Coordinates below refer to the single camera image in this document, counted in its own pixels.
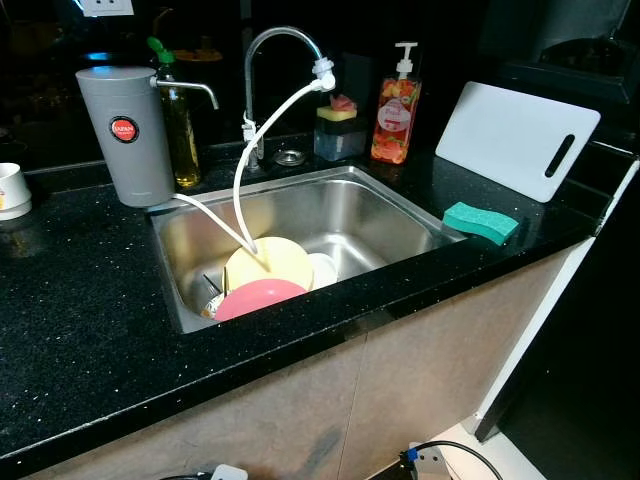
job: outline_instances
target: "gray water filter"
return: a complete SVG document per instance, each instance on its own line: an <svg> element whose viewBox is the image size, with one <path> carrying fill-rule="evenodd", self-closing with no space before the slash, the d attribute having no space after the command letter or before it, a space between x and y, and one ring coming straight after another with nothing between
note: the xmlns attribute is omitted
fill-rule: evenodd
<svg viewBox="0 0 640 480"><path fill-rule="evenodd" d="M93 67L76 73L118 198L150 207L174 192L160 97L146 67Z"/></svg>

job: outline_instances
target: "stainless steel sink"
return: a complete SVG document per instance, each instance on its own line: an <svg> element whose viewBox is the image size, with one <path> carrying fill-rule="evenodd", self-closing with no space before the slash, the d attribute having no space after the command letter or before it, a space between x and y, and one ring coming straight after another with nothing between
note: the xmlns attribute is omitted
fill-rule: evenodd
<svg viewBox="0 0 640 480"><path fill-rule="evenodd" d="M339 167L243 187L242 210L254 236L289 238L332 257L338 281L465 237L355 167ZM197 195L239 231L231 190ZM189 333L214 322L199 315L211 298L203 273L221 285L238 245L200 211L173 201L150 210L169 307Z"/></svg>

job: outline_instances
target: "electrical outlet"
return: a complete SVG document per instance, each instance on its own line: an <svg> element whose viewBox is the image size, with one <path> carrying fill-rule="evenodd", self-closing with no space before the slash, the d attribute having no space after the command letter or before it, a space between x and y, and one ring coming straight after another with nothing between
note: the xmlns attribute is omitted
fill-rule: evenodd
<svg viewBox="0 0 640 480"><path fill-rule="evenodd" d="M133 15L131 0L81 0L85 17Z"/></svg>

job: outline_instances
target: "green sponge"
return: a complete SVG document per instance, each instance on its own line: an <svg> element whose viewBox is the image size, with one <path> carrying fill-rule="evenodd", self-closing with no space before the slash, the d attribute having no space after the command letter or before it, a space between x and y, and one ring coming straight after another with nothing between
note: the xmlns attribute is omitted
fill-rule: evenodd
<svg viewBox="0 0 640 480"><path fill-rule="evenodd" d="M475 233L502 245L513 234L518 222L502 213L480 210L458 202L444 212L442 222L461 232Z"/></svg>

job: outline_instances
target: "countertop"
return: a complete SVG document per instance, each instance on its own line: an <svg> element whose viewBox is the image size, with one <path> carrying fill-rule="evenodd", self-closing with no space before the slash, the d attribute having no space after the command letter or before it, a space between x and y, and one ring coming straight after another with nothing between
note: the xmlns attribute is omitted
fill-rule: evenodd
<svg viewBox="0 0 640 480"><path fill-rule="evenodd" d="M208 152L217 160L193 193L229 188L234 152ZM405 167L314 157L266 177L345 164L439 218L463 201L520 226L502 247L469 236L181 335L162 296L149 219L117 200L104 164L29 175L40 192L34 210L0 226L0 476L58 463L574 245L594 234L610 199L573 182L541 204L429 150ZM74 189L51 193L61 182Z"/></svg>

